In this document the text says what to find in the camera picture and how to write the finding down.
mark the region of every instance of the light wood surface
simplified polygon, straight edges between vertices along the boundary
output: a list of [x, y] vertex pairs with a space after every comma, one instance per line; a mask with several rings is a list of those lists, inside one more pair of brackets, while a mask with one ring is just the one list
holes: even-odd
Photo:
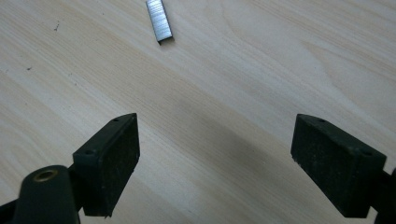
[[345, 219], [290, 155], [297, 113], [396, 166], [394, 0], [0, 1], [0, 204], [23, 178], [137, 113], [141, 160], [112, 218], [82, 223]]

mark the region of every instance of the black rubber pad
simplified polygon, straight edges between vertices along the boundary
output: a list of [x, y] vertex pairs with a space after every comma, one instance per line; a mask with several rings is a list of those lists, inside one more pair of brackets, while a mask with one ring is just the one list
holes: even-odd
[[86, 216], [111, 216], [139, 157], [136, 114], [111, 120], [73, 154]]
[[344, 217], [367, 217], [385, 155], [307, 115], [297, 115], [291, 155]]

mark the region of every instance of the screw hole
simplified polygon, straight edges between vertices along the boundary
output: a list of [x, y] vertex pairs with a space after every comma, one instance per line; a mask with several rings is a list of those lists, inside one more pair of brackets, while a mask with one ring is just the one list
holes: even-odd
[[368, 151], [367, 149], [361, 149], [361, 153], [363, 153], [364, 156], [373, 156], [373, 153], [371, 151]]
[[46, 170], [41, 172], [40, 174], [36, 175], [34, 180], [35, 182], [44, 182], [47, 180], [51, 180], [58, 174], [57, 170]]
[[90, 150], [90, 149], [85, 150], [85, 155], [92, 155], [93, 153], [95, 153], [95, 151]]

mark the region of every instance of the metal staples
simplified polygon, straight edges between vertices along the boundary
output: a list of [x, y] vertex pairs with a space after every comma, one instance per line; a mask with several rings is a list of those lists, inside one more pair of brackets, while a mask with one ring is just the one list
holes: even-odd
[[155, 37], [158, 43], [161, 44], [161, 41], [172, 37], [171, 28], [166, 18], [165, 9], [163, 8], [163, 1], [148, 0], [146, 5], [148, 6], [148, 14], [151, 18]]

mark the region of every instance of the black plastic part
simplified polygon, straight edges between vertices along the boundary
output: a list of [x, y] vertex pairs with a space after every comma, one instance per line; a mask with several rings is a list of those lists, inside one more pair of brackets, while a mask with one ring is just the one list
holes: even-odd
[[344, 217], [367, 217], [385, 155], [307, 115], [297, 115], [291, 155]]
[[0, 223], [7, 223], [12, 220], [15, 213], [17, 200], [3, 204], [0, 206]]
[[111, 120], [73, 154], [86, 216], [111, 216], [140, 157], [136, 114]]
[[383, 172], [381, 180], [377, 184], [376, 195], [372, 204], [372, 207], [378, 212], [375, 224], [396, 223], [395, 171], [393, 171], [393, 175]]
[[87, 196], [90, 195], [90, 193], [86, 188], [86, 184], [84, 184], [84, 180], [76, 173], [75, 164], [69, 167], [69, 176], [70, 176], [71, 186], [75, 199], [75, 206], [77, 211], [79, 211], [82, 208], [82, 205], [84, 204], [84, 200], [90, 199]]
[[66, 167], [48, 166], [24, 178], [12, 223], [78, 223], [78, 212]]

